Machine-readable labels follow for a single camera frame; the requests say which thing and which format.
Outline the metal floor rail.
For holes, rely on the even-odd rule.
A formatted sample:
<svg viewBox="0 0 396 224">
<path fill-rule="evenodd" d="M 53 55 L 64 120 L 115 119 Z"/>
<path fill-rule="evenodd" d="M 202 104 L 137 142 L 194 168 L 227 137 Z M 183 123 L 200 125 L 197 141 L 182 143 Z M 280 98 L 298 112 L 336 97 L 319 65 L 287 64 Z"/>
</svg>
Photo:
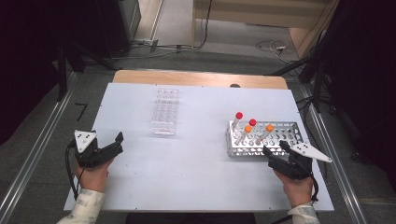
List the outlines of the metal floor rail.
<svg viewBox="0 0 396 224">
<path fill-rule="evenodd" d="M 309 140 L 330 155 L 333 159 L 329 165 L 335 178 L 340 195 L 343 198 L 346 210 L 353 224 L 368 224 L 359 199 L 352 187 L 346 169 L 337 155 L 334 143 L 325 125 L 322 115 L 317 112 L 313 105 L 308 105 L 303 111 L 304 125 L 308 131 Z"/>
<path fill-rule="evenodd" d="M 71 95 L 73 94 L 79 76 L 80 73 L 72 72 L 70 77 L 67 79 L 66 84 L 68 85 L 69 89 L 66 91 L 63 99 L 57 102 L 52 108 L 49 118 L 41 129 L 39 136 L 35 140 L 35 144 L 32 146 L 31 151 L 22 164 L 21 169 L 17 173 L 16 177 L 9 185 L 6 195 L 0 201 L 0 224 L 7 224 L 9 221 L 48 144 L 48 141 L 52 136 L 52 133 L 54 132 L 71 98 Z"/>
</svg>

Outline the light wooden cabinet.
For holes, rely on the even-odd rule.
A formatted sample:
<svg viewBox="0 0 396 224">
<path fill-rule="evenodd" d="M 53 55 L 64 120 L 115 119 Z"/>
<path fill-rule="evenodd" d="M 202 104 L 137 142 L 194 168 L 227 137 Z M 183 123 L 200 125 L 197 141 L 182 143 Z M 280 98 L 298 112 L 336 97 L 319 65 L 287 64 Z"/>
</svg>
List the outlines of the light wooden cabinet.
<svg viewBox="0 0 396 224">
<path fill-rule="evenodd" d="M 287 27 L 300 58 L 308 55 L 326 30 L 340 0 L 192 0 L 191 44 L 195 21 L 209 18 L 248 24 Z"/>
</svg>

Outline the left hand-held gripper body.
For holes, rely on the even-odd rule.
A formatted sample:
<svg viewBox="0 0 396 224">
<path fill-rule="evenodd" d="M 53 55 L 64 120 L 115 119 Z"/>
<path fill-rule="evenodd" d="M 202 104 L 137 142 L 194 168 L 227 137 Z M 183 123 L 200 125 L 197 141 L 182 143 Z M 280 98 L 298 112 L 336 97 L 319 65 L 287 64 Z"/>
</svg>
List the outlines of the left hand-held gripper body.
<svg viewBox="0 0 396 224">
<path fill-rule="evenodd" d="M 80 167 L 96 168 L 109 161 L 105 152 L 98 147 L 96 131 L 75 130 L 74 136 L 76 143 L 75 156 Z"/>
</svg>

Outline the red-capped test tube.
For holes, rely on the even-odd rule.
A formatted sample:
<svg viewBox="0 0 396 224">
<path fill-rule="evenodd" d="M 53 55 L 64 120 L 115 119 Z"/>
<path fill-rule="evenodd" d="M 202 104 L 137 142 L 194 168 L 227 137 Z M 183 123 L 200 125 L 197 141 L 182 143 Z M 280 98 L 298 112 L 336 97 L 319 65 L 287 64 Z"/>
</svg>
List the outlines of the red-capped test tube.
<svg viewBox="0 0 396 224">
<path fill-rule="evenodd" d="M 243 113 L 242 112 L 237 112 L 234 116 L 233 122 L 231 124 L 232 129 L 234 130 L 237 126 L 237 124 L 239 123 L 239 121 L 241 120 L 241 118 L 243 117 Z"/>
<path fill-rule="evenodd" d="M 255 119 L 251 119 L 248 124 L 245 126 L 244 131 L 246 134 L 251 133 L 251 131 L 253 130 L 253 128 L 256 126 L 257 124 L 257 120 Z"/>
</svg>

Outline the black stand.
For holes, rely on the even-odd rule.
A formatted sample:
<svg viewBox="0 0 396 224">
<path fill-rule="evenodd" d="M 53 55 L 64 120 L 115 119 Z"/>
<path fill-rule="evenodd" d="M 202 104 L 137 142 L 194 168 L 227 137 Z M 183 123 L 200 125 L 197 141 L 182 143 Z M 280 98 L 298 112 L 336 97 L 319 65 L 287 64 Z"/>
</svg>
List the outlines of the black stand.
<svg viewBox="0 0 396 224">
<path fill-rule="evenodd" d="M 57 57 L 58 57 L 58 75 L 59 75 L 59 93 L 57 101 L 60 102 L 66 95 L 67 92 L 67 80 L 66 80 L 66 63 L 69 63 L 74 71 L 83 72 L 85 69 L 85 63 L 83 62 L 81 55 L 84 54 L 95 62 L 101 64 L 105 68 L 118 71 L 119 66 L 107 62 L 105 59 L 99 57 L 92 51 L 84 48 L 80 44 L 73 41 L 63 41 L 57 46 Z"/>
</svg>

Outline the person's left hand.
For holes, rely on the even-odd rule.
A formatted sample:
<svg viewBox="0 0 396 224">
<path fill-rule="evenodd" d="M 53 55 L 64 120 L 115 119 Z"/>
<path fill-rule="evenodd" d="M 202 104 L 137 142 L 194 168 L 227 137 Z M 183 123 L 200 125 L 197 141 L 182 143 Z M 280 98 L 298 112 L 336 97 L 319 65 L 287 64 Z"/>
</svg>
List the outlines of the person's left hand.
<svg viewBox="0 0 396 224">
<path fill-rule="evenodd" d="M 76 175 L 79 183 L 83 189 L 94 190 L 98 192 L 105 192 L 106 180 L 109 174 L 108 168 L 112 161 L 107 161 L 103 165 L 88 169 L 77 167 Z"/>
</svg>

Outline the dark cabinet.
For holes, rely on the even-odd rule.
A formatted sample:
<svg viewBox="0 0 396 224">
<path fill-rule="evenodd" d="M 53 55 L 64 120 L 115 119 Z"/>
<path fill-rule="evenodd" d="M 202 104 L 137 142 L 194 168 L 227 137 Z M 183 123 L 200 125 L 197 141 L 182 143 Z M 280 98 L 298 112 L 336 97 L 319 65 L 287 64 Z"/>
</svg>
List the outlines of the dark cabinet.
<svg viewBox="0 0 396 224">
<path fill-rule="evenodd" d="M 106 57 L 128 50 L 141 21 L 138 0 L 96 0 L 105 36 Z"/>
</svg>

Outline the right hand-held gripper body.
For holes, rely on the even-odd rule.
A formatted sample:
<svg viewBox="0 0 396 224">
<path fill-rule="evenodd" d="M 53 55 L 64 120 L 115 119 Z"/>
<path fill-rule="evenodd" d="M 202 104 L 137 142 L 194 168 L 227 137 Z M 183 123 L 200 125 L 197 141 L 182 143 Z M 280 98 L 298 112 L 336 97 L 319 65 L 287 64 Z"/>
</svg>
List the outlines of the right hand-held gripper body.
<svg viewBox="0 0 396 224">
<path fill-rule="evenodd" d="M 313 160 L 331 163 L 332 158 L 307 143 L 290 146 L 290 154 L 285 161 L 278 156 L 269 160 L 269 166 L 292 180 L 303 180 L 312 175 Z"/>
</svg>

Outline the person's right hand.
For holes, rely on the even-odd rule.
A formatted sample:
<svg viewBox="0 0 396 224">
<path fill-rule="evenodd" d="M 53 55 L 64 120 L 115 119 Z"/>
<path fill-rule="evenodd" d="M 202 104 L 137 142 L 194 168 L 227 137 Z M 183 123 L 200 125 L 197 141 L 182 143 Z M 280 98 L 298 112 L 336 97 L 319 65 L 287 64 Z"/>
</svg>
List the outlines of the person's right hand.
<svg viewBox="0 0 396 224">
<path fill-rule="evenodd" d="M 286 193 L 292 208 L 311 202 L 311 193 L 313 188 L 313 180 L 311 177 L 303 180 L 292 180 L 277 171 L 275 171 L 275 175 L 282 182 L 283 190 Z"/>
</svg>

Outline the orange-capped test tube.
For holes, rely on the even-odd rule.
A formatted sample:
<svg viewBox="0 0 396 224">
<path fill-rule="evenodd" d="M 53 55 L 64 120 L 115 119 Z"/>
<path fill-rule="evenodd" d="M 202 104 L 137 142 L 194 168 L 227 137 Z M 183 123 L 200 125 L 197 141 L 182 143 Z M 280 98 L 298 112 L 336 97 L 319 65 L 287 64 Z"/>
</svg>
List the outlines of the orange-capped test tube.
<svg viewBox="0 0 396 224">
<path fill-rule="evenodd" d="M 262 141 L 273 131 L 274 126 L 272 124 L 268 124 L 265 127 L 264 132 L 256 139 L 255 144 L 260 145 Z"/>
<path fill-rule="evenodd" d="M 237 137 L 235 138 L 234 143 L 236 145 L 241 144 L 245 138 L 248 136 L 248 134 L 252 131 L 252 127 L 250 125 L 246 125 L 237 135 Z"/>
</svg>

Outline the perforated metal tube rack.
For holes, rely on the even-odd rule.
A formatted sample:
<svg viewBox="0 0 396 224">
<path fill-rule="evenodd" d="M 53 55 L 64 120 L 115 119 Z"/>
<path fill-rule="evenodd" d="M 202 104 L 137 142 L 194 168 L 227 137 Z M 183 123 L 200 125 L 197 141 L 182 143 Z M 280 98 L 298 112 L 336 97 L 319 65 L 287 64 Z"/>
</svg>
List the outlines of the perforated metal tube rack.
<svg viewBox="0 0 396 224">
<path fill-rule="evenodd" d="M 298 127 L 298 124 L 293 121 L 257 121 L 256 126 L 253 128 L 251 133 L 247 135 L 245 140 L 236 145 L 234 143 L 235 138 L 239 132 L 248 124 L 248 121 L 241 120 L 233 130 L 231 127 L 232 120 L 229 122 L 226 128 L 226 142 L 227 142 L 227 153 L 230 157 L 253 157 L 263 156 L 262 147 L 268 147 L 275 155 L 280 157 L 287 157 L 279 146 L 279 141 L 284 140 L 289 143 L 290 146 L 300 144 L 303 142 L 302 134 Z M 264 132 L 265 127 L 268 124 L 274 126 L 273 131 L 262 141 L 260 145 L 256 145 L 256 139 Z"/>
</svg>

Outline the clear plastic tube rack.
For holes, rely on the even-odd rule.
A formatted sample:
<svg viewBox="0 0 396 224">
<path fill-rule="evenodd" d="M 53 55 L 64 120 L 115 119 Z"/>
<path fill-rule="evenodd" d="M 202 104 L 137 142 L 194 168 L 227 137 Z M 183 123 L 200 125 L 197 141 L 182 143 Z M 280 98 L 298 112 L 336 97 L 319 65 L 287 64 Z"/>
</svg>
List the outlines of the clear plastic tube rack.
<svg viewBox="0 0 396 224">
<path fill-rule="evenodd" d="M 153 109 L 151 124 L 154 134 L 174 135 L 177 131 L 177 89 L 159 88 Z"/>
</svg>

